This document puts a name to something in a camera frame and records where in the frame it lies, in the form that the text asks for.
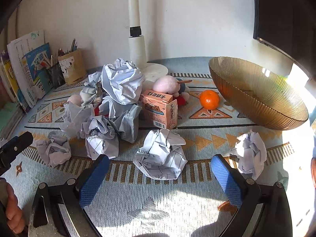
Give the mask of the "person's left hand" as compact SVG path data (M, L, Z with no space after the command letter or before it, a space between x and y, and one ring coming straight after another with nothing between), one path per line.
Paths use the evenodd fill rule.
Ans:
M8 227L15 233L20 234L26 224L23 218L23 211L18 206L18 199L14 194L12 186L7 183L8 202L6 208L7 224Z

